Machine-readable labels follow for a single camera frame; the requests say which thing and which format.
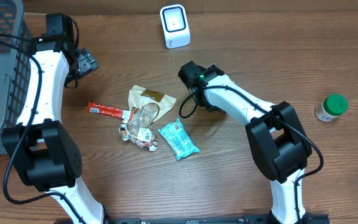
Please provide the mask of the teal orange tissue pack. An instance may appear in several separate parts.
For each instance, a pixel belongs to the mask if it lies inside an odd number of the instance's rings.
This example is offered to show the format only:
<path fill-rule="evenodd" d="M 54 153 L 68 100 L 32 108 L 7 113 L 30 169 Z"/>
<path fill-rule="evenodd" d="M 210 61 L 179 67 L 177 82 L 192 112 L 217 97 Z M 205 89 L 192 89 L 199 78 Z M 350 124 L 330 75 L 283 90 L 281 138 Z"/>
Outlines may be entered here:
<path fill-rule="evenodd" d="M 175 158 L 178 161 L 194 153 L 200 152 L 187 134 L 179 118 L 163 128 L 158 129 L 158 132 L 171 147 Z"/>

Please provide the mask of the beige dog bone treat bag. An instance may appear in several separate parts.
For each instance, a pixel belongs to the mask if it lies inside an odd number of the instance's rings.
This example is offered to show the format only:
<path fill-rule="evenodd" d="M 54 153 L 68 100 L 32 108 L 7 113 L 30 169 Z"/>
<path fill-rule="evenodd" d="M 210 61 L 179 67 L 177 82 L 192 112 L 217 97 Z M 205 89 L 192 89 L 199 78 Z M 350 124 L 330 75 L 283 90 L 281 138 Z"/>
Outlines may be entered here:
<path fill-rule="evenodd" d="M 152 125 L 176 103 L 176 99 L 159 91 L 134 85 L 129 90 L 129 109 L 124 111 L 119 134 L 123 141 L 131 141 L 146 151 L 158 149 L 158 139 Z"/>

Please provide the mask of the red snack stick packet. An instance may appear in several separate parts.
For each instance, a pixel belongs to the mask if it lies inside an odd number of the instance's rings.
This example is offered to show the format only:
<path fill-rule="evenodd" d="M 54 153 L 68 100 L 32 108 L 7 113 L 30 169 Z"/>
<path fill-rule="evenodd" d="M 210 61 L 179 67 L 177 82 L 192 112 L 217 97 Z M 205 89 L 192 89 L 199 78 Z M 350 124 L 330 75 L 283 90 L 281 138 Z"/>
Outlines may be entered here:
<path fill-rule="evenodd" d="M 101 114 L 122 120 L 126 119 L 128 121 L 133 118 L 133 112 L 131 110 L 122 110 L 111 106 L 101 105 L 99 103 L 93 103 L 91 101 L 88 103 L 87 111 L 89 113 Z"/>

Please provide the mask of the small green lidded jar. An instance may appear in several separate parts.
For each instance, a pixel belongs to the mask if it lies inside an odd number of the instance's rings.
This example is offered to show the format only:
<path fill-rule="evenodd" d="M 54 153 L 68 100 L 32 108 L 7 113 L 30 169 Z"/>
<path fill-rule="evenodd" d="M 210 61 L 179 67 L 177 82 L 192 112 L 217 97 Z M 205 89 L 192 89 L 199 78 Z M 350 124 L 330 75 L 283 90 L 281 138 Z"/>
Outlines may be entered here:
<path fill-rule="evenodd" d="M 314 113 L 323 122 L 330 122 L 343 115 L 348 109 L 347 99 L 340 94 L 332 94 L 318 105 Z"/>

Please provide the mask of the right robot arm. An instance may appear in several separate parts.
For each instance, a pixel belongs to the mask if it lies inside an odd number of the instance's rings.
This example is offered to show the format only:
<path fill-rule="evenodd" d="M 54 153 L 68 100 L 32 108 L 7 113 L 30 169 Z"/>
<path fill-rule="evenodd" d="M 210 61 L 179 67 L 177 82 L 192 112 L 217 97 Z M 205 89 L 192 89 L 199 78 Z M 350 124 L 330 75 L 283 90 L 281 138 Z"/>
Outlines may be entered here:
<path fill-rule="evenodd" d="M 297 113 L 286 101 L 261 100 L 237 86 L 220 68 L 204 68 L 190 61 L 178 77 L 196 107 L 224 111 L 246 129 L 250 151 L 259 171 L 270 180 L 272 223 L 308 223 L 301 196 L 311 144 Z"/>

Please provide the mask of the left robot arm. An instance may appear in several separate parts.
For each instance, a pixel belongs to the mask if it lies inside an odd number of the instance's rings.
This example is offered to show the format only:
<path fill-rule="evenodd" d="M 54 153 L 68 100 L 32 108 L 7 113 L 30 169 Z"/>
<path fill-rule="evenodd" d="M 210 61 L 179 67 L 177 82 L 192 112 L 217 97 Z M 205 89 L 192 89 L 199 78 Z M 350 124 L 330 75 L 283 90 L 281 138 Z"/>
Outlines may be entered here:
<path fill-rule="evenodd" d="M 99 65 L 87 49 L 79 49 L 79 29 L 62 13 L 47 14 L 46 32 L 29 40 L 25 55 L 31 66 L 25 105 L 16 125 L 2 131 L 2 144 L 10 157 L 2 190 L 8 201 L 19 204 L 7 191 L 11 169 L 21 181 L 41 194 L 30 203 L 54 198 L 71 223 L 108 223 L 104 206 L 87 188 L 81 153 L 62 125 L 63 90 Z"/>

